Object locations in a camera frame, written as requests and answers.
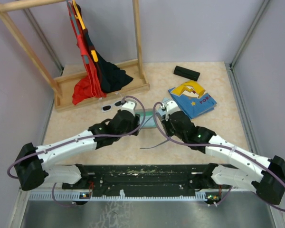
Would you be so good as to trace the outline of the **grey glasses case green lining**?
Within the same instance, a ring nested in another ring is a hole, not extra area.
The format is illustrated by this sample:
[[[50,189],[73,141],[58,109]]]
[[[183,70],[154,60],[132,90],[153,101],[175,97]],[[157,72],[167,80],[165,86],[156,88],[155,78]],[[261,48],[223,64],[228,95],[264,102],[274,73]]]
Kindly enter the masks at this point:
[[[153,118],[153,112],[152,112],[152,109],[146,109],[145,110],[145,114],[143,112],[143,109],[138,109],[135,111],[135,113],[139,116],[140,118],[140,125],[141,125],[141,128],[142,128],[142,125],[143,123],[148,120],[148,119],[151,119]]]

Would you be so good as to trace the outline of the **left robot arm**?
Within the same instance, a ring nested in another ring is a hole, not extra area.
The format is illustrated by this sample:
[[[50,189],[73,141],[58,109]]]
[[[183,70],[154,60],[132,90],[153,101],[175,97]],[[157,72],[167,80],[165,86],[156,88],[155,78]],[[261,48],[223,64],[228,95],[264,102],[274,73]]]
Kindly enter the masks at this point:
[[[71,138],[48,145],[34,146],[31,142],[23,145],[14,164],[21,189],[33,190],[45,183],[86,187],[89,176],[82,165],[58,165],[58,162],[110,146],[122,137],[137,135],[139,122],[138,114],[119,110],[113,119],[94,124]]]

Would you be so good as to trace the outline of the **grey blue sunglasses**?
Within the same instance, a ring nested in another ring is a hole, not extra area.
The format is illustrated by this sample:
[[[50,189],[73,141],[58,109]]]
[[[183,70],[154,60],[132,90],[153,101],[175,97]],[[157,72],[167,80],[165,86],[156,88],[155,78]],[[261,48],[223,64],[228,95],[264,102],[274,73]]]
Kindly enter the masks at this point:
[[[167,143],[169,140],[165,140],[165,141],[163,141],[163,142],[161,142],[161,143],[159,143],[159,144],[157,144],[157,145],[154,145],[154,146],[150,146],[150,147],[141,147],[141,148],[139,148],[140,150],[149,150],[149,149],[153,149],[153,148],[156,148],[156,147],[158,147],[158,146],[161,146],[161,145],[163,145],[163,144],[165,144],[165,143]]]

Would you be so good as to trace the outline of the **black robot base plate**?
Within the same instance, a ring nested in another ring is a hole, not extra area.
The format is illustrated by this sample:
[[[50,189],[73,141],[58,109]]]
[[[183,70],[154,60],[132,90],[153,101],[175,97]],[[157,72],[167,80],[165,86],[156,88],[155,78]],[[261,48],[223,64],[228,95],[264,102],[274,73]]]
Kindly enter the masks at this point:
[[[202,189],[228,189],[204,174],[205,164],[175,165],[80,165],[83,178],[63,183],[64,190],[91,190],[93,197],[180,197],[194,196]]]

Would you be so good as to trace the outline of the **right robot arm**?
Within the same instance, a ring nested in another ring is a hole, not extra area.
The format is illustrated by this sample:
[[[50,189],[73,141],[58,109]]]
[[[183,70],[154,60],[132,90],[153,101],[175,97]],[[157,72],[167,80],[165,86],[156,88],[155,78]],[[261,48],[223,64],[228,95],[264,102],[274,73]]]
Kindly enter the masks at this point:
[[[159,131],[169,141],[218,157],[231,167],[211,164],[204,171],[203,184],[208,188],[229,185],[246,189],[266,203],[277,206],[285,193],[285,160],[264,157],[237,147],[214,131],[195,126],[183,111],[160,117]]]

